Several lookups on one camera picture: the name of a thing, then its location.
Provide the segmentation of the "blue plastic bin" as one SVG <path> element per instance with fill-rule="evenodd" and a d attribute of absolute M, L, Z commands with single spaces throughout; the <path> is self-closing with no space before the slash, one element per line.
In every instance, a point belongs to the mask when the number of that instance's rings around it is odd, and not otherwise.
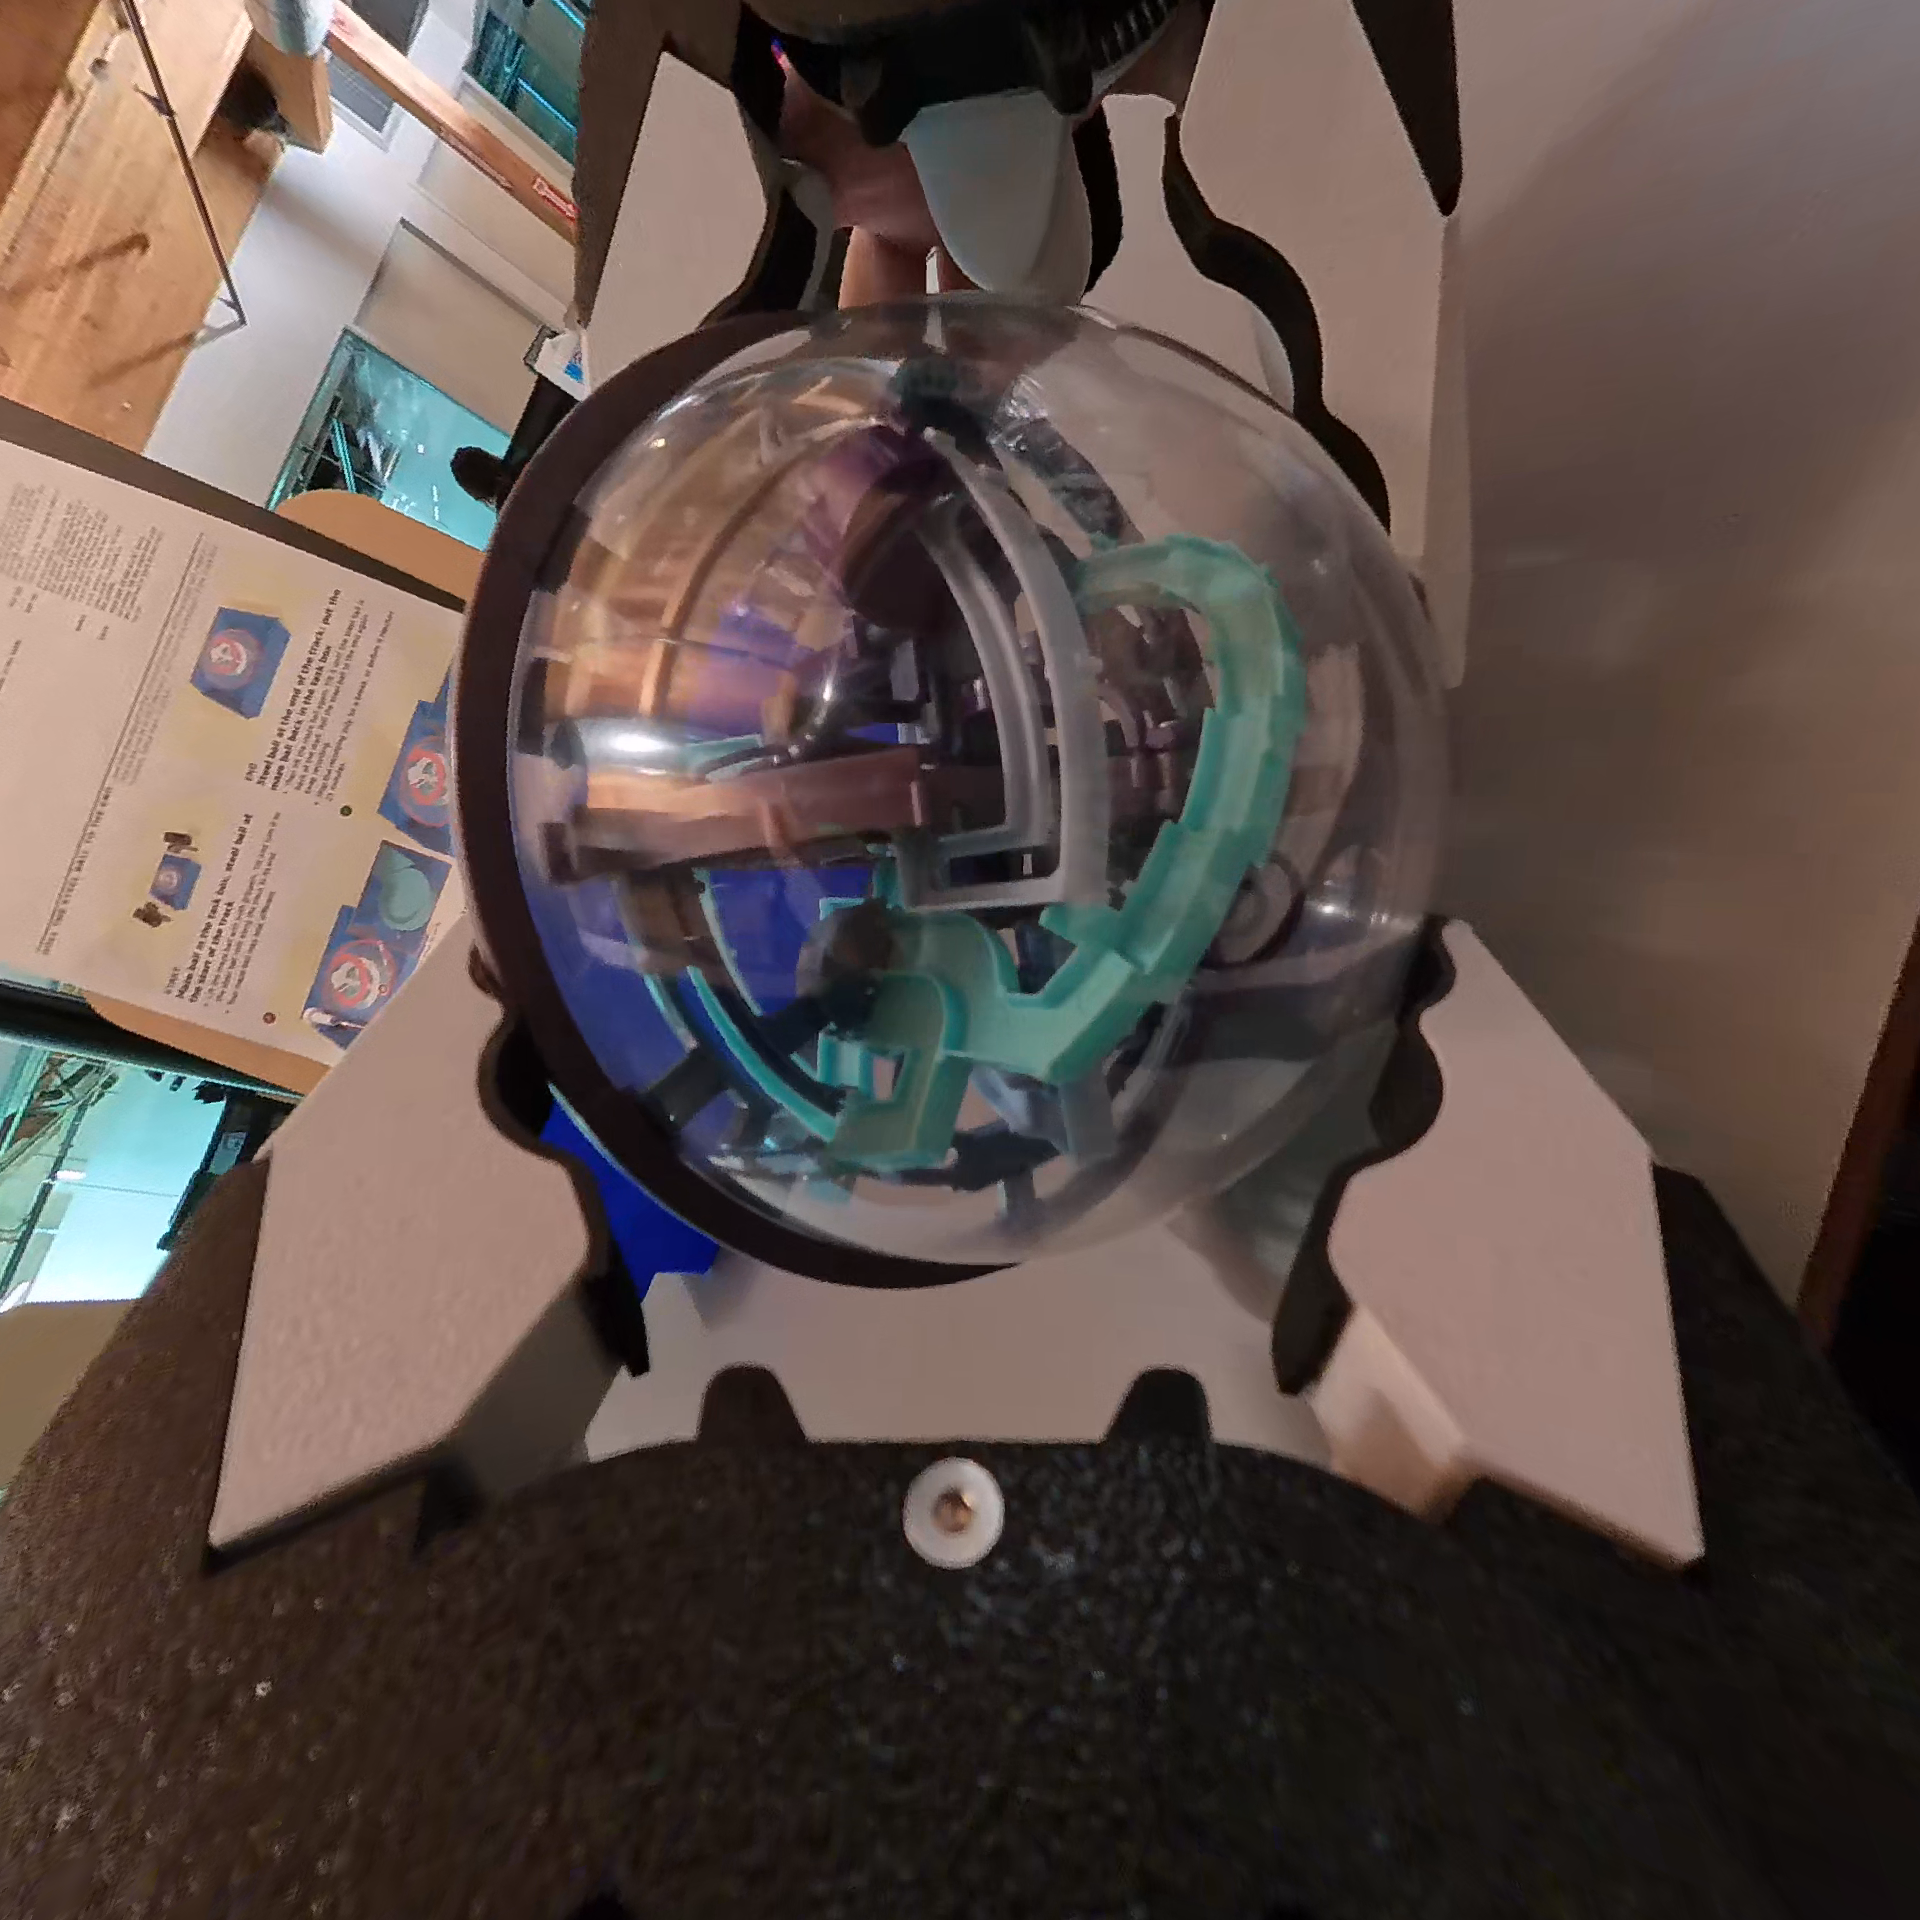
<path fill-rule="evenodd" d="M 618 1308 L 641 1308 L 659 1275 L 696 1282 L 711 1273 L 718 1256 L 713 1237 L 679 1220 L 611 1161 L 557 1092 L 552 1092 L 539 1139 L 588 1182 L 611 1244 L 610 1287 Z"/>

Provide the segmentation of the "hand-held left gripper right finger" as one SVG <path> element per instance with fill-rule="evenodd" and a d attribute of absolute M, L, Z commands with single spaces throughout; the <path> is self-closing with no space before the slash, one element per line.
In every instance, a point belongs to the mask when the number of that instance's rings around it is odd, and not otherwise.
<path fill-rule="evenodd" d="M 1704 1549 L 1651 1152 L 1484 941 L 1432 922 L 1271 1326 L 1333 1476 L 1496 1483 L 1665 1568 Z"/>

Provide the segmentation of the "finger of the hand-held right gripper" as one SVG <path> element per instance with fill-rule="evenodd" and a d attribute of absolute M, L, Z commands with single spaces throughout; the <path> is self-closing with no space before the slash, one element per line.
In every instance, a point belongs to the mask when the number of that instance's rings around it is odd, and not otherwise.
<path fill-rule="evenodd" d="M 583 392 L 704 325 L 831 305 L 827 182 L 786 154 L 775 31 L 741 3 L 594 4 L 573 161 Z"/>
<path fill-rule="evenodd" d="M 1468 661 L 1472 454 L 1453 4 L 1216 4 L 1105 102 L 1121 240 L 1107 317 L 1309 417 L 1384 482 L 1445 667 Z"/>

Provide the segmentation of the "person's right hand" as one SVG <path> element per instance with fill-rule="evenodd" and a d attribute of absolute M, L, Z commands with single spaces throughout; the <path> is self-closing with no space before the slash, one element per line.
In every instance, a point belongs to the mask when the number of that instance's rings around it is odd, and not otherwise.
<path fill-rule="evenodd" d="M 780 138 L 786 158 L 825 182 L 832 227 L 848 253 L 837 304 L 843 309 L 974 292 L 931 222 L 921 180 L 906 147 L 866 145 L 856 121 L 783 65 Z"/>

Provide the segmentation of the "clear plastic maze ball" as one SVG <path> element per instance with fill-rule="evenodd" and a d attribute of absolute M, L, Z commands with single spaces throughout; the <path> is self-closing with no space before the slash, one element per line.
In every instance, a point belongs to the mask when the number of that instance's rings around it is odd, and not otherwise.
<path fill-rule="evenodd" d="M 1330 454 L 1162 335 L 714 323 L 500 510 L 450 695 L 476 941 L 732 1253 L 916 1287 L 1102 1247 L 1384 1060 L 1445 651 Z"/>

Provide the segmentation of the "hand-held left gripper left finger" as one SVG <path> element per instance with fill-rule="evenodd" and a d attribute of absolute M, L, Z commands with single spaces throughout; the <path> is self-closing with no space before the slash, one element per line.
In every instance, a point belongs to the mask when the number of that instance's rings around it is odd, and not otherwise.
<path fill-rule="evenodd" d="M 648 1335 L 588 1171 L 520 1120 L 466 920 L 267 1155 L 206 1545 L 406 1483 L 457 1516 L 583 1463 Z"/>

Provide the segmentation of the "printed instruction sheet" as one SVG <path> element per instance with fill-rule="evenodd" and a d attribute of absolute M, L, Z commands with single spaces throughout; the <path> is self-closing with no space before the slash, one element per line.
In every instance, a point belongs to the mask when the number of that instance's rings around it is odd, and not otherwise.
<path fill-rule="evenodd" d="M 440 595 L 3 428 L 1 956 L 310 1092 L 460 912 Z"/>

